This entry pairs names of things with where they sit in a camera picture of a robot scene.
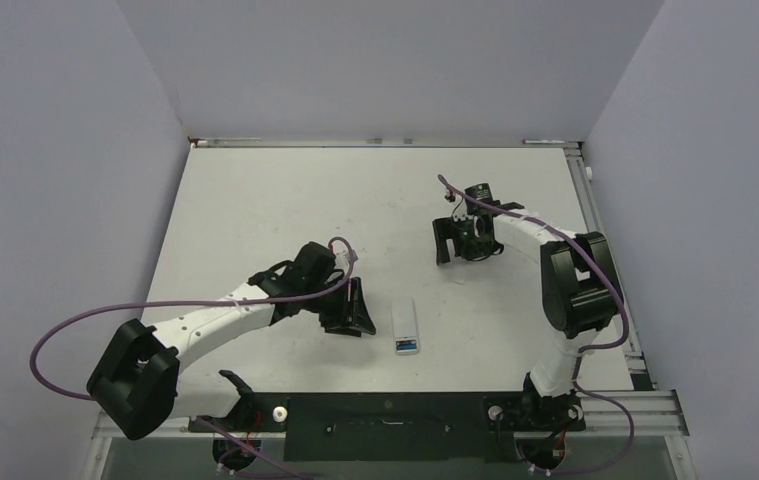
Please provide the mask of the blue battery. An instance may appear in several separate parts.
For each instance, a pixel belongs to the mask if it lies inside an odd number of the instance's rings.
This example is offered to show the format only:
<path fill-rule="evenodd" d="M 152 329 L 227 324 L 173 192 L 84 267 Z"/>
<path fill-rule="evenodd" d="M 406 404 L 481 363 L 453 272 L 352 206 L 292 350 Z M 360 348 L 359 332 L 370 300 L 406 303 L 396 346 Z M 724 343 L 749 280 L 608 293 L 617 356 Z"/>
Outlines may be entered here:
<path fill-rule="evenodd" d="M 397 351 L 409 351 L 418 349 L 416 341 L 399 341 L 396 343 L 395 347 Z"/>

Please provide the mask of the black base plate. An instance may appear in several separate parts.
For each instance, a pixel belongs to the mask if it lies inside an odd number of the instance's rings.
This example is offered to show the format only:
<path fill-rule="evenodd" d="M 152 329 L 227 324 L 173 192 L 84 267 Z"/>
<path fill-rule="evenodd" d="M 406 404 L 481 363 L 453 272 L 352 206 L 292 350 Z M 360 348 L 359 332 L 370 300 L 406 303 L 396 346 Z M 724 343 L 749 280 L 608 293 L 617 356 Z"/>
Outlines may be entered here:
<path fill-rule="evenodd" d="M 512 461 L 561 431 L 586 427 L 579 399 L 529 393 L 255 393 L 208 422 L 235 435 L 284 436 L 284 458 L 309 461 Z"/>

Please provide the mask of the aluminium frame rail right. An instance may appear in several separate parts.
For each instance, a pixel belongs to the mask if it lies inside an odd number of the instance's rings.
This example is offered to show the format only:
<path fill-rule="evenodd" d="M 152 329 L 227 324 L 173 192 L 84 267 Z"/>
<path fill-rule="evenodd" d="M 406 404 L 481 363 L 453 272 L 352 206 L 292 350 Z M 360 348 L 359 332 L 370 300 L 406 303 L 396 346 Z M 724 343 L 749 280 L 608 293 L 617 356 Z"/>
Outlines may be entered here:
<path fill-rule="evenodd" d="M 583 157 L 582 146 L 582 142 L 571 144 L 564 148 L 564 154 L 585 226 L 589 232 L 594 232 L 597 236 L 601 237 L 597 241 L 598 244 L 601 246 L 603 244 L 606 245 L 607 259 L 604 260 L 602 255 L 595 254 L 595 260 L 602 260 L 604 262 L 604 265 L 600 269 L 607 274 L 613 273 L 614 279 L 612 283 L 614 286 L 620 288 L 622 313 L 626 313 L 626 315 L 621 315 L 619 320 L 613 321 L 617 331 L 616 339 L 621 341 L 620 348 L 623 351 L 633 388 L 636 391 L 655 391 L 657 386 L 650 375 L 636 325 L 627 305 L 626 292 L 619 277 L 614 254 L 610 249 L 610 241 L 604 235 L 601 216 L 592 192 L 592 173 Z M 601 250 L 601 246 L 594 247 L 594 250 Z"/>

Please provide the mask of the aluminium frame rail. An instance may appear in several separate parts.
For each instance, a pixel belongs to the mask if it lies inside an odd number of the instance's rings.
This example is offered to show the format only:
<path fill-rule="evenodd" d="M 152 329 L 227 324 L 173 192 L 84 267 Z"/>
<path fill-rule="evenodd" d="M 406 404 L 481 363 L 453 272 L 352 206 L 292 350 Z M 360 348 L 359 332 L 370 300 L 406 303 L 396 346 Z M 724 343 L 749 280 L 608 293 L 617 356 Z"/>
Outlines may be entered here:
<path fill-rule="evenodd" d="M 607 274 L 613 273 L 614 279 L 612 283 L 614 286 L 620 288 L 622 313 L 626 313 L 626 315 L 621 315 L 619 320 L 613 321 L 617 331 L 616 339 L 621 341 L 620 348 L 623 351 L 633 388 L 636 391 L 655 391 L 657 386 L 650 375 L 636 325 L 627 305 L 626 292 L 619 277 L 614 254 L 610 249 L 610 241 L 604 235 L 601 216 L 592 192 L 592 173 L 583 157 L 582 146 L 582 142 L 571 144 L 564 148 L 564 154 L 585 226 L 589 232 L 594 232 L 597 236 L 601 237 L 597 241 L 598 244 L 601 246 L 603 244 L 606 245 L 607 259 L 604 260 L 602 255 L 595 254 L 595 260 L 602 260 L 604 262 L 604 265 L 600 269 Z M 594 247 L 594 250 L 601 250 L 601 246 Z"/>
<path fill-rule="evenodd" d="M 190 138 L 196 148 L 562 148 L 580 149 L 581 141 L 447 138 L 361 138 L 348 140 Z"/>

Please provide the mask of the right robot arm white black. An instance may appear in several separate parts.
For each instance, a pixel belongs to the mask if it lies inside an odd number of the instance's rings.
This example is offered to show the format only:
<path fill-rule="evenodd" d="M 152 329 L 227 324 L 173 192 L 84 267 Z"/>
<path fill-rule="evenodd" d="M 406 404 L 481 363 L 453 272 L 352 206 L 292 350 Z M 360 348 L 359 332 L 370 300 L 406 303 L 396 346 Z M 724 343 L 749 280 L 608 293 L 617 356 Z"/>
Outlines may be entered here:
<path fill-rule="evenodd" d="M 542 308 L 551 336 L 524 378 L 522 419 L 544 428 L 576 404 L 576 382 L 585 355 L 614 317 L 626 313 L 606 237 L 558 228 L 519 203 L 496 200 L 487 183 L 460 190 L 444 176 L 447 202 L 464 207 L 433 220 L 435 262 L 480 262 L 511 248 L 540 268 Z"/>

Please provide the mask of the aluminium frame rail back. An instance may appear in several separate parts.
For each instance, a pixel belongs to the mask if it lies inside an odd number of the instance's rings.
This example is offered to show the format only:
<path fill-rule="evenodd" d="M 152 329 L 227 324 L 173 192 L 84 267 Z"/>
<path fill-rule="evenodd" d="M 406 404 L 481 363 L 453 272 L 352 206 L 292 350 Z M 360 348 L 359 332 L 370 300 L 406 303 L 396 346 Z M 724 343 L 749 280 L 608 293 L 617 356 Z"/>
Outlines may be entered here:
<path fill-rule="evenodd" d="M 562 148 L 580 149 L 581 141 L 447 138 L 361 138 L 348 140 L 190 138 L 196 148 Z"/>

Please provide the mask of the white remote control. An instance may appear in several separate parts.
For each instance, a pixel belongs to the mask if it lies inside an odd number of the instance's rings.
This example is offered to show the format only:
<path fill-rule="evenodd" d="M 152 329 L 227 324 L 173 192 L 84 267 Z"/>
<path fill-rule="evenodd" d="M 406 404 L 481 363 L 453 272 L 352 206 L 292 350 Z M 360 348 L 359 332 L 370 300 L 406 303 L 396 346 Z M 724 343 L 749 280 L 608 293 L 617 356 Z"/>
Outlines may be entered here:
<path fill-rule="evenodd" d="M 417 324 L 417 315 L 414 299 L 411 297 L 399 297 L 391 301 L 390 316 L 394 340 L 394 352 L 397 355 L 413 355 L 420 351 L 420 340 Z M 399 341 L 416 341 L 417 350 L 397 351 L 396 343 Z"/>

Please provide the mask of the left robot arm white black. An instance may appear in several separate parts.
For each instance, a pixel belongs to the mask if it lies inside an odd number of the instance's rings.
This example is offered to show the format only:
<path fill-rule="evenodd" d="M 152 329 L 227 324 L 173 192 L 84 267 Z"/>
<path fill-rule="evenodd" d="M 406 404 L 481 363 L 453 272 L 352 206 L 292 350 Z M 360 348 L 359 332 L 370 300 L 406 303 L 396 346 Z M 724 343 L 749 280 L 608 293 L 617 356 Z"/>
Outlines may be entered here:
<path fill-rule="evenodd" d="M 302 312 L 317 315 L 329 334 L 375 334 L 355 262 L 350 251 L 335 254 L 309 242 L 294 259 L 255 273 L 201 309 L 153 325 L 129 320 L 111 338 L 87 392 L 130 440 L 180 417 L 203 416 L 242 429 L 255 408 L 252 388 L 230 370 L 200 377 L 188 377 L 186 370 L 226 343 Z"/>

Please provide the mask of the white battery cover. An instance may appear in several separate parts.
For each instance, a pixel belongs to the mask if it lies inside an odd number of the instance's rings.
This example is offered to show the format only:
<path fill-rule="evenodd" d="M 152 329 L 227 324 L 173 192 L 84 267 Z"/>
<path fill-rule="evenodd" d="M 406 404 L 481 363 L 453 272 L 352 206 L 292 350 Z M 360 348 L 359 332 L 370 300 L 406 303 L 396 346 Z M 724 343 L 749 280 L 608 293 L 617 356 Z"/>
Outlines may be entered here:
<path fill-rule="evenodd" d="M 468 276 L 464 271 L 453 271 L 448 274 L 448 278 L 454 284 L 464 285 Z"/>

